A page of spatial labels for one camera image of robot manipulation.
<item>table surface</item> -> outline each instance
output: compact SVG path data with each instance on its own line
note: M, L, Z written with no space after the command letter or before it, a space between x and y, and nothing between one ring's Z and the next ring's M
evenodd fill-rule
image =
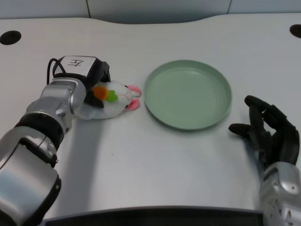
M143 88L159 65L197 60L232 88L232 109L195 132L158 123L141 107L104 121L76 120L58 150L62 190L46 218L112 208L190 205L259 210L253 150L228 131L248 123L247 95L275 104L301 129L301 14L215 16L184 24L113 24L86 18L0 20L0 136L14 127L46 85L49 59L96 56L113 80Z

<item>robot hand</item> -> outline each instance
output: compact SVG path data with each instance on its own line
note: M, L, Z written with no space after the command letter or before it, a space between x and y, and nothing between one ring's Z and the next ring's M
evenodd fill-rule
M54 79L49 84L51 63ZM0 226L36 226L56 200L56 152L83 102L102 107L91 88L110 81L96 57L64 56L48 64L47 86L0 140Z
M229 130L250 139L259 151L265 171L260 198L264 204L264 224L267 226L301 225L301 182L296 168L299 154L299 132L274 105L247 96L250 125L232 124ZM276 132L271 136L264 121Z

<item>black cable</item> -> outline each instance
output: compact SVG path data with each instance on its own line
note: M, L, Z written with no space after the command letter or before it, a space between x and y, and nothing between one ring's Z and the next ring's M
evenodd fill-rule
M52 62L55 61L58 66L60 67L60 69L62 70L63 74L65 77L68 77L67 76L67 72L65 71L65 69L63 68L61 62L59 62L59 60L55 59L55 58L52 58L51 60L49 60L49 63L48 63L48 67L47 67L47 82L46 82L46 85L49 84L49 81L50 81L50 67L51 67L51 64Z

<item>gray wall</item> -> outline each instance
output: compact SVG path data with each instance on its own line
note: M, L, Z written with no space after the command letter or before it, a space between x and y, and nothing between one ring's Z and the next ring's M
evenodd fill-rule
M0 18L91 17L124 24L276 12L301 12L301 0L0 0Z

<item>plush rabbit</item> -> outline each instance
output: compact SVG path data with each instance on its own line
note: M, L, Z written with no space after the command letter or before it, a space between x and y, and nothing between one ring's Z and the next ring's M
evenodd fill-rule
M141 90L136 86L125 86L119 82L99 82L93 88L94 96L102 100L103 108L83 104L78 117L90 119L108 119L119 115L123 111L132 111L140 106L138 99Z

